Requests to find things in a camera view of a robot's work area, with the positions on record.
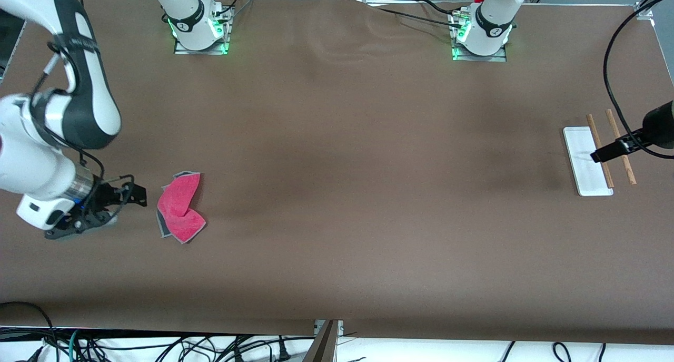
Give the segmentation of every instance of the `pink cloth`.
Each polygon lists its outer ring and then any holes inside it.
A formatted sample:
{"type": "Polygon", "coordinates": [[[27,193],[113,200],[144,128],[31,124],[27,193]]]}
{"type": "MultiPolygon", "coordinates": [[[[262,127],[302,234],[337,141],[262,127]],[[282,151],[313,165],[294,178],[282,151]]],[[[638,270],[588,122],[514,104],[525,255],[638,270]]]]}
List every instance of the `pink cloth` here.
{"type": "Polygon", "coordinates": [[[206,225],[204,218],[190,208],[190,201],[199,187],[201,175],[199,173],[178,175],[165,187],[157,209],[171,234],[180,243],[186,243],[206,225]]]}

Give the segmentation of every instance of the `brown tabletop surface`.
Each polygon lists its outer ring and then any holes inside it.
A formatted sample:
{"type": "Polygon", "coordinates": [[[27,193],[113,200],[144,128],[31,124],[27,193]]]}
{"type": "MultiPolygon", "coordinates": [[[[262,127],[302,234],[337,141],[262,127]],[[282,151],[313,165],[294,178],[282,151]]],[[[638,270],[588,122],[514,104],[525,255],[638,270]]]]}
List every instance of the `brown tabletop surface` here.
{"type": "MultiPolygon", "coordinates": [[[[351,0],[255,0],[226,56],[173,55],[156,0],[85,4],[123,119],[95,154],[150,204],[55,242],[0,192],[0,300],[58,326],[674,342],[674,164],[635,153],[638,185],[616,160],[614,196],[580,197],[562,136],[592,113],[611,139],[601,64],[631,7],[524,6],[508,62],[475,63],[443,26],[351,0]],[[184,245],[155,217],[182,170],[209,223],[184,245]]],[[[31,90],[49,38],[26,28],[0,95],[31,90]]],[[[635,127],[674,97],[648,21],[609,72],[635,127]]]]}

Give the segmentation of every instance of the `pink towel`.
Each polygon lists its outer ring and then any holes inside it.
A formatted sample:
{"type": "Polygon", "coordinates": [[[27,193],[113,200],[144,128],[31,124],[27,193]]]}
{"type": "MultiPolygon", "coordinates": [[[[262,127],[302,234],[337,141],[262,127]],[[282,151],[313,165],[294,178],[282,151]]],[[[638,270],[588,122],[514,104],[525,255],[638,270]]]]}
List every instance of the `pink towel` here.
{"type": "Polygon", "coordinates": [[[173,235],[180,243],[186,243],[206,225],[204,218],[190,208],[200,177],[198,172],[183,171],[173,175],[173,182],[164,187],[157,204],[157,220],[162,237],[173,235]]]}

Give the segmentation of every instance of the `white floor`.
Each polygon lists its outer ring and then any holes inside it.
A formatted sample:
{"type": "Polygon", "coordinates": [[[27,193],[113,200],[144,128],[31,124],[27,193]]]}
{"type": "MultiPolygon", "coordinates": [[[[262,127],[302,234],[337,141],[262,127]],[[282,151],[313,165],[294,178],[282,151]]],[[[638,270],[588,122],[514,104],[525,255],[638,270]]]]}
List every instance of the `white floor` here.
{"type": "MultiPolygon", "coordinates": [[[[212,338],[216,348],[224,348],[234,338],[212,338]]],[[[255,339],[276,340],[276,336],[261,336],[255,339]]],[[[137,347],[145,345],[166,345],[175,341],[176,338],[128,338],[102,340],[101,346],[109,347],[137,347]]],[[[192,338],[198,342],[202,338],[192,338]]],[[[363,362],[499,362],[508,341],[445,341],[445,340],[401,340],[380,338],[340,338],[337,347],[336,362],[352,362],[363,359],[363,362]]],[[[291,355],[306,352],[310,347],[310,340],[286,342],[286,347],[291,355]]],[[[39,341],[25,341],[13,343],[0,343],[0,362],[16,362],[26,360],[35,350],[40,347],[39,341]]],[[[552,343],[515,343],[508,362],[556,362],[552,353],[552,343]]],[[[567,343],[573,362],[595,362],[599,357],[600,344],[567,343]]],[[[107,357],[112,362],[153,362],[164,348],[152,348],[145,350],[108,350],[107,357]]],[[[181,347],[174,348],[164,359],[164,362],[176,362],[181,347]]],[[[279,347],[272,345],[274,360],[279,356],[279,347]]],[[[213,354],[205,351],[210,358],[213,354]]],[[[245,362],[267,362],[269,360],[269,348],[263,346],[243,355],[245,362]]],[[[43,350],[40,362],[53,361],[55,351],[51,347],[43,350]]],[[[61,353],[61,360],[68,361],[67,355],[61,353]]],[[[674,346],[656,345],[614,345],[609,344],[603,358],[604,362],[635,362],[639,360],[649,362],[672,362],[674,360],[674,346]]],[[[204,355],[190,353],[185,362],[207,362],[204,355]]]]}

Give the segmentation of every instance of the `wooden stick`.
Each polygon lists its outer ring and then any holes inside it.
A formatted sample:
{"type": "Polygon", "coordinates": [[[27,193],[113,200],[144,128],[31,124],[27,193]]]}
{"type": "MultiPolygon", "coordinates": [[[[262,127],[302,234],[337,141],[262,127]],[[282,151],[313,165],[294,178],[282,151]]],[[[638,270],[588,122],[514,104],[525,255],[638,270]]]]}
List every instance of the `wooden stick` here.
{"type": "MultiPolygon", "coordinates": [[[[616,118],[613,117],[613,110],[606,110],[606,117],[609,119],[609,124],[611,124],[611,129],[613,129],[613,136],[616,139],[620,138],[620,132],[618,131],[618,125],[616,124],[616,118]]],[[[623,160],[623,167],[625,172],[628,175],[628,180],[630,180],[630,185],[636,184],[636,178],[634,177],[634,172],[631,169],[630,159],[626,155],[622,155],[621,159],[623,160]]]]}
{"type": "MultiPolygon", "coordinates": [[[[601,141],[599,140],[599,133],[597,132],[597,125],[594,124],[594,118],[592,114],[586,115],[588,119],[588,125],[590,125],[590,132],[592,132],[592,139],[594,139],[595,148],[601,148],[601,141]]],[[[601,164],[601,169],[604,171],[604,178],[606,179],[606,185],[609,188],[613,188],[613,178],[611,177],[611,172],[609,171],[609,166],[606,163],[601,164]]]]}

